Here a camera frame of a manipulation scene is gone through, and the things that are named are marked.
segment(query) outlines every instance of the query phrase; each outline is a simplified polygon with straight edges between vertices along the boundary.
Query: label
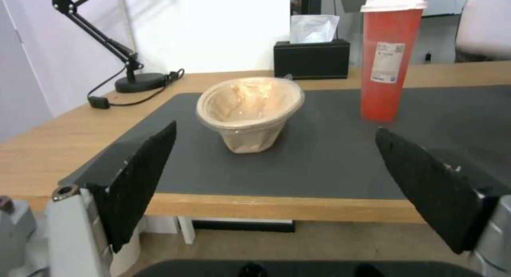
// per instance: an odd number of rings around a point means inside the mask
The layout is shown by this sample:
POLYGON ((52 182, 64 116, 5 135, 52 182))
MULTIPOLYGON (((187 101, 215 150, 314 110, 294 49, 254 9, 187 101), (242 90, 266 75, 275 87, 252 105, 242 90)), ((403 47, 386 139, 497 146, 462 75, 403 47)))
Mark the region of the label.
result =
POLYGON ((381 83, 396 83, 405 52, 405 44, 378 42, 372 63, 371 80, 381 83))

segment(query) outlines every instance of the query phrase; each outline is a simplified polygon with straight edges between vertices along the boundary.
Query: tissue box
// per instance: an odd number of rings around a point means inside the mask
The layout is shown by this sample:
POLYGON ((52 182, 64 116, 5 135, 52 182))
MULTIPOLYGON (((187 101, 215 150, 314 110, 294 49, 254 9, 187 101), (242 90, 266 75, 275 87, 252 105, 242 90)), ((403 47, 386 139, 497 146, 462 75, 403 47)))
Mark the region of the tissue box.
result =
POLYGON ((317 44, 279 41, 273 47, 275 77, 293 79, 345 79, 350 64, 350 43, 343 39, 317 44))

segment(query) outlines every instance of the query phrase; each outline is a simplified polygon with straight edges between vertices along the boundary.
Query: bowl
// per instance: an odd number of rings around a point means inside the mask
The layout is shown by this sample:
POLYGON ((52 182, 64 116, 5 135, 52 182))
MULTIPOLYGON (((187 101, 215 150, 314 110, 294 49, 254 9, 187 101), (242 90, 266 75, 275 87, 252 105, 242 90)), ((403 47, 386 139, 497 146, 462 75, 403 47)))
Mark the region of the bowl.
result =
POLYGON ((305 95, 288 79, 248 77, 219 83, 197 102, 197 116, 222 136, 235 153, 255 153, 273 145, 305 95))

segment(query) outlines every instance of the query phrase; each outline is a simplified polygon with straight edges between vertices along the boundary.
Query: black desk mat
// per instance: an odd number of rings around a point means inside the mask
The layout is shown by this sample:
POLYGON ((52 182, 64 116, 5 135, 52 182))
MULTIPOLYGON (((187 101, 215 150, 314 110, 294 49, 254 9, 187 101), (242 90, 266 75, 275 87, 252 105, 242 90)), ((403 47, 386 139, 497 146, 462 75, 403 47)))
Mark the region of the black desk mat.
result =
MULTIPOLYGON (((270 149, 242 155, 199 123, 198 98, 173 97, 62 183, 109 184, 143 137, 175 119, 177 140, 157 192, 404 198, 374 144, 378 124, 360 117, 359 90, 307 91, 270 149)), ((452 149, 511 186, 511 86, 405 89, 386 126, 423 146, 452 149)))

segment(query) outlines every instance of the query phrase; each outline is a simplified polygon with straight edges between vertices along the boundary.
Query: lamp base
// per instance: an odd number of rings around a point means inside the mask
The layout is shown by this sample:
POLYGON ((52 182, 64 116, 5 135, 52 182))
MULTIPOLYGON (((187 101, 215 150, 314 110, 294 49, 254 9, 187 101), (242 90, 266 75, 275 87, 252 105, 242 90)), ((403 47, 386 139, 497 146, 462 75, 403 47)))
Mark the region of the lamp base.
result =
POLYGON ((167 78, 162 73, 140 73, 134 81, 127 77, 115 81, 115 91, 118 93, 140 93, 165 86, 167 78))

